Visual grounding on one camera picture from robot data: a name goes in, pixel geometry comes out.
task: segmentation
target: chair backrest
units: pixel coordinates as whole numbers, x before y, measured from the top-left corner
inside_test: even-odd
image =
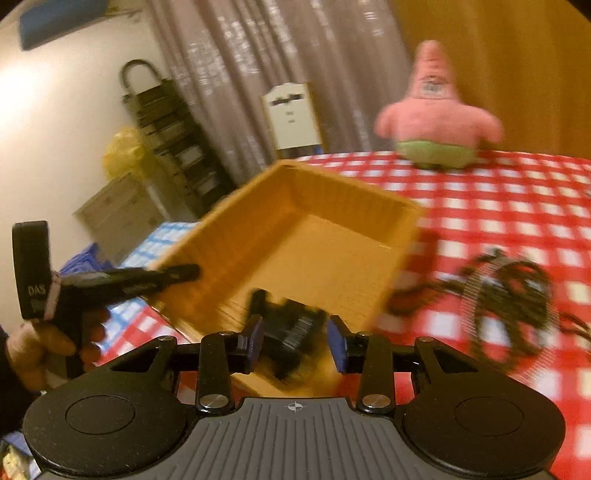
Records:
[[[323,144],[307,84],[273,87],[262,103],[276,150]]]

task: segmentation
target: red checkered tablecloth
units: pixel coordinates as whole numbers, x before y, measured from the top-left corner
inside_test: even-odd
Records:
[[[415,199],[426,207],[421,232],[397,284],[408,287],[426,277],[451,274],[491,246],[509,255],[524,254],[542,265],[555,285],[559,310],[591,321],[591,161],[515,152],[483,152],[468,171],[418,170],[392,152],[316,155],[300,159]],[[459,300],[448,297],[412,318],[386,313],[376,328],[396,343],[430,335],[466,351]],[[147,340],[170,334],[145,309],[107,352],[108,360]],[[506,345],[500,324],[486,322],[484,337]],[[553,466],[561,480],[591,478],[591,363],[582,340],[556,334],[556,357],[532,386],[552,399],[567,423],[567,436]],[[351,393],[355,380],[340,389]],[[194,393],[186,383],[181,397]],[[397,374],[397,401],[412,397],[407,375]]]

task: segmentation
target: patrick star plush toy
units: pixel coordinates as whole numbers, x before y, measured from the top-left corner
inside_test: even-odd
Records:
[[[460,101],[441,44],[428,40],[418,46],[406,97],[379,113],[375,132],[396,140],[398,153],[419,168],[463,168],[476,161],[481,139],[501,141],[503,127]]]

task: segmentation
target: gray curtain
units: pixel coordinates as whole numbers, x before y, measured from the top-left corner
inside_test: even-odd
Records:
[[[410,58],[390,0],[148,0],[193,115],[243,183],[275,158],[260,96],[310,82],[330,152],[386,150],[373,124],[404,95]]]

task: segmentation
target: tangled cable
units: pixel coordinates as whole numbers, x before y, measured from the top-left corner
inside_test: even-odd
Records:
[[[553,327],[591,342],[586,322],[570,313],[559,314],[553,307],[548,274],[535,262],[511,259],[501,249],[470,260],[450,278],[395,291],[388,309],[397,316],[410,316],[447,293],[462,298],[462,320],[471,334],[470,354],[503,373],[513,372],[522,358],[539,355],[545,348],[544,334]],[[500,361],[484,349],[482,330],[487,313],[499,319],[508,338],[507,355]],[[533,330],[533,339],[528,330]]]

